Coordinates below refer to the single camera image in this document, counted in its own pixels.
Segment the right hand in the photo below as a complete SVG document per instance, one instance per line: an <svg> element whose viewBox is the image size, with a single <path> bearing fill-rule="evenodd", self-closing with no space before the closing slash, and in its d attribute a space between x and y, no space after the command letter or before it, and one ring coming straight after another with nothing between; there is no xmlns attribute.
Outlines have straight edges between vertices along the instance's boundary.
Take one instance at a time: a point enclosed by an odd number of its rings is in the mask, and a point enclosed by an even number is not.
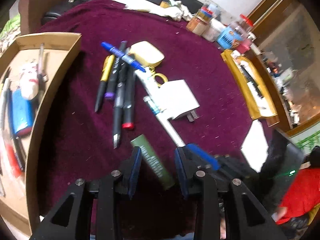
<svg viewBox="0 0 320 240"><path fill-rule="evenodd" d="M286 215L287 213L287 207L277 207L275 212L272 214L272 218L275 222L277 222L278 220L280 220L284 215Z"/></svg>

